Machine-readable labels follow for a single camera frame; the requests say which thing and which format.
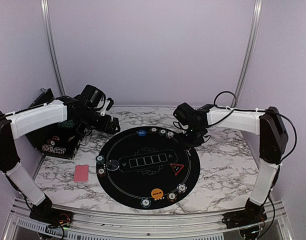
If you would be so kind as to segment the blue white chip seat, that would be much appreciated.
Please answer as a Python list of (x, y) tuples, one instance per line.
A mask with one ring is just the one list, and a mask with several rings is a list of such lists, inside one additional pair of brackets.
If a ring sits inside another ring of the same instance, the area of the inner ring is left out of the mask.
[(176, 187), (176, 191), (179, 193), (179, 194), (183, 194), (187, 191), (188, 187), (184, 184), (184, 183), (180, 183), (177, 185)]
[(168, 131), (167, 133), (166, 133), (166, 137), (167, 138), (172, 138), (174, 136), (174, 133), (172, 132), (172, 131)]

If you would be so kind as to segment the blue white chip bottom seat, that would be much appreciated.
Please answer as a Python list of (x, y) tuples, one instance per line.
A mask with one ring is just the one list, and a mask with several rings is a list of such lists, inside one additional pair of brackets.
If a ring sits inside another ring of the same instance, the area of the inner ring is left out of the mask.
[(176, 187), (176, 191), (179, 193), (179, 194), (183, 194), (187, 191), (188, 187), (184, 184), (184, 183), (180, 183), (177, 185)]

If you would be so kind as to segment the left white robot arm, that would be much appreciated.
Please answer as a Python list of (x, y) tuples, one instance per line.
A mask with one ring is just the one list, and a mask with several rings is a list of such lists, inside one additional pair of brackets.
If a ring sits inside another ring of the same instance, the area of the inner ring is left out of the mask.
[(79, 94), (75, 97), (58, 97), (47, 103), (6, 114), (0, 111), (0, 171), (18, 191), (37, 206), (37, 215), (46, 223), (56, 219), (56, 211), (50, 207), (52, 201), (22, 166), (15, 140), (43, 127), (70, 119), (78, 120), (99, 132), (114, 135), (121, 130), (119, 120), (106, 114), (114, 102), (112, 99), (104, 100), (103, 107), (99, 109), (100, 101), (100, 97)]

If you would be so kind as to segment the red black triangle all-in marker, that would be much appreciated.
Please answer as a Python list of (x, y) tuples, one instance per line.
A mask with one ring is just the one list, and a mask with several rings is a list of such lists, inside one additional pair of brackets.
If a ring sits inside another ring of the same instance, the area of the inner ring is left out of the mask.
[(178, 163), (171, 163), (170, 166), (175, 176), (177, 176), (182, 171), (182, 169), (185, 167), (183, 164), (178, 164)]

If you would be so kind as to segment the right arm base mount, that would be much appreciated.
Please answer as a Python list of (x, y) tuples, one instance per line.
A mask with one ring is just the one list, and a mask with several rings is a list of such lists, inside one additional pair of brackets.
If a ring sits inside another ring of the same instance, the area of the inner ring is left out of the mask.
[(243, 209), (224, 213), (222, 223), (226, 225), (227, 229), (233, 229), (260, 223), (267, 219), (268, 217), (263, 209), (257, 215)]

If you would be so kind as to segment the red chip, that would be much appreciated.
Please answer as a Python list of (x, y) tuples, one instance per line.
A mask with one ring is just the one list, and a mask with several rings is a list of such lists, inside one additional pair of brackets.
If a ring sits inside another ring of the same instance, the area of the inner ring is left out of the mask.
[(107, 174), (104, 168), (99, 168), (96, 172), (97, 172), (97, 176), (100, 178), (105, 177)]
[(156, 133), (158, 132), (158, 130), (157, 130), (157, 128), (152, 127), (152, 128), (150, 129), (150, 132), (153, 133), (153, 134), (156, 134)]
[(167, 200), (169, 202), (175, 202), (177, 200), (177, 194), (174, 193), (174, 192), (170, 192), (168, 195), (167, 195)]

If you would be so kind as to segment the green chip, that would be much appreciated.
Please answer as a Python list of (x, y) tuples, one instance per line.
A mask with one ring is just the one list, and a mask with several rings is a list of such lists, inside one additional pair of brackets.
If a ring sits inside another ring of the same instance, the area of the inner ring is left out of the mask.
[(158, 134), (161, 135), (161, 136), (165, 135), (166, 133), (167, 133), (167, 131), (165, 129), (160, 129), (158, 131)]
[(96, 163), (99, 165), (103, 165), (105, 163), (105, 158), (103, 155), (98, 155), (96, 157)]

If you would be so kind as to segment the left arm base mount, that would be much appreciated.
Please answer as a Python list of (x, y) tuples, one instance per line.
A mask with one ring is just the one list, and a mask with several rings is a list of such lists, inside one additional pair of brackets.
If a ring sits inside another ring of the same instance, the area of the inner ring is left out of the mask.
[(37, 209), (32, 210), (29, 217), (33, 220), (49, 224), (50, 228), (55, 228), (60, 226), (70, 227), (73, 215), (71, 211), (52, 208), (46, 213), (42, 213)]

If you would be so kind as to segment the blue small blind button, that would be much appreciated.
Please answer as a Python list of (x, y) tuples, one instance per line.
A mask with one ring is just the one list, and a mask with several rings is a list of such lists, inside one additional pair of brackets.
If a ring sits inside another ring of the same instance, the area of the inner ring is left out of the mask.
[(144, 129), (140, 129), (138, 130), (137, 132), (137, 135), (140, 136), (140, 137), (144, 137), (147, 135), (147, 132), (144, 130)]

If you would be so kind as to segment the orange big blind button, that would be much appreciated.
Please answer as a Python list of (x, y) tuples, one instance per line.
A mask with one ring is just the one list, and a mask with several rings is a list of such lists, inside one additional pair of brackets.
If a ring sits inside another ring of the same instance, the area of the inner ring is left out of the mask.
[(151, 191), (151, 197), (157, 201), (157, 200), (161, 200), (163, 197), (164, 197), (164, 192), (162, 189), (160, 188), (154, 188), (152, 191)]

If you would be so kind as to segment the red playing card deck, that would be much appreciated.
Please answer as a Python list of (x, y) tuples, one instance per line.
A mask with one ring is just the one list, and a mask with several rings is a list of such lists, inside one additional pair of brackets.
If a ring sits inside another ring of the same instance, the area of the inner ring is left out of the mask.
[(89, 166), (87, 164), (75, 166), (73, 181), (75, 183), (87, 183), (89, 181)]

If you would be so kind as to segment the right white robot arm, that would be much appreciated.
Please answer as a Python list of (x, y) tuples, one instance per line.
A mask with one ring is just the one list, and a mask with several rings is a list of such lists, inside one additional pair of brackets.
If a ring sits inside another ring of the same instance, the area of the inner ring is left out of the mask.
[(200, 146), (208, 128), (219, 127), (259, 136), (259, 172), (253, 191), (247, 201), (246, 209), (240, 219), (251, 224), (260, 216), (262, 206), (278, 177), (282, 156), (286, 150), (289, 136), (276, 107), (268, 109), (239, 109), (215, 104), (206, 104), (198, 109), (186, 102), (173, 112), (178, 122), (187, 126), (181, 135), (181, 144), (185, 148)]

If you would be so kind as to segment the blue white chip top seat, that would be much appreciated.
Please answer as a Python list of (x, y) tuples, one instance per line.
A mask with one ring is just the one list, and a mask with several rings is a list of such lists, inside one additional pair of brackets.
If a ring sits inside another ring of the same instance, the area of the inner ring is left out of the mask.
[(167, 138), (172, 138), (174, 136), (174, 133), (172, 132), (172, 131), (168, 131), (167, 133), (166, 133), (166, 137)]

